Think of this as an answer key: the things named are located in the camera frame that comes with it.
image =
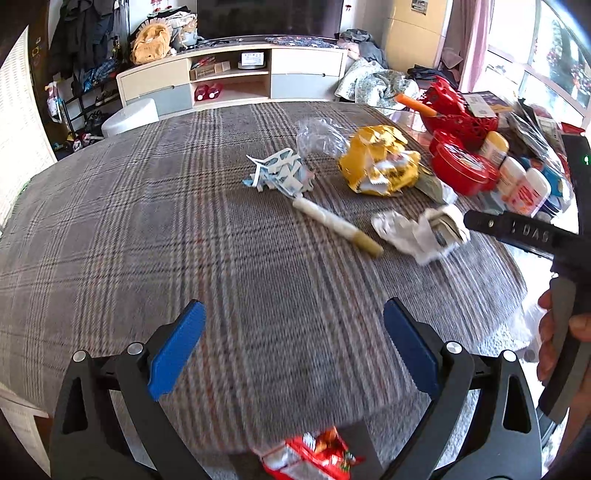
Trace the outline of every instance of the white stool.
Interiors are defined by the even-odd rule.
[[[130,103],[109,117],[101,126],[105,137],[113,137],[133,128],[142,127],[158,121],[156,103],[151,98]]]

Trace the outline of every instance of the orange handle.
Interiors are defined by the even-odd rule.
[[[424,103],[419,102],[418,100],[412,99],[409,96],[404,95],[403,93],[399,93],[394,99],[398,102],[407,106],[413,110],[416,110],[418,113],[423,114],[424,116],[437,116],[437,112],[433,110],[430,106],[425,105]]]

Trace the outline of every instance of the blanket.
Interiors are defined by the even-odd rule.
[[[390,115],[404,108],[394,98],[399,93],[411,98],[420,96],[417,82],[407,75],[385,69],[375,60],[359,59],[340,81],[335,95],[351,102],[377,107],[384,115]]]
[[[350,103],[208,110],[107,138],[35,176],[0,239],[0,382],[52,413],[73,352],[121,352],[195,298],[206,328],[161,400],[193,452],[412,409],[416,389],[382,325],[386,300],[474,349],[519,307],[523,279],[479,234],[426,267],[389,245],[373,259],[278,192],[244,187],[246,155],[295,149],[297,121],[310,116],[349,132],[391,124]],[[373,213],[416,219],[433,206],[416,189],[355,194],[334,160],[306,163],[316,172],[306,196],[376,239]],[[385,428],[372,428],[384,461]]]

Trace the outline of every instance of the gray drawer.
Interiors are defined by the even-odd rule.
[[[309,73],[271,75],[271,99],[317,98],[335,100],[338,77]]]
[[[154,99],[158,116],[193,108],[191,85],[188,83],[179,85],[178,87],[166,87],[155,92],[146,93],[145,95],[128,100],[127,103],[137,102],[142,98]]]

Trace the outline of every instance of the white crumpled tissue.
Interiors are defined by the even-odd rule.
[[[455,205],[426,209],[418,222],[391,210],[377,213],[371,223],[378,235],[419,265],[446,257],[470,241],[463,215]]]

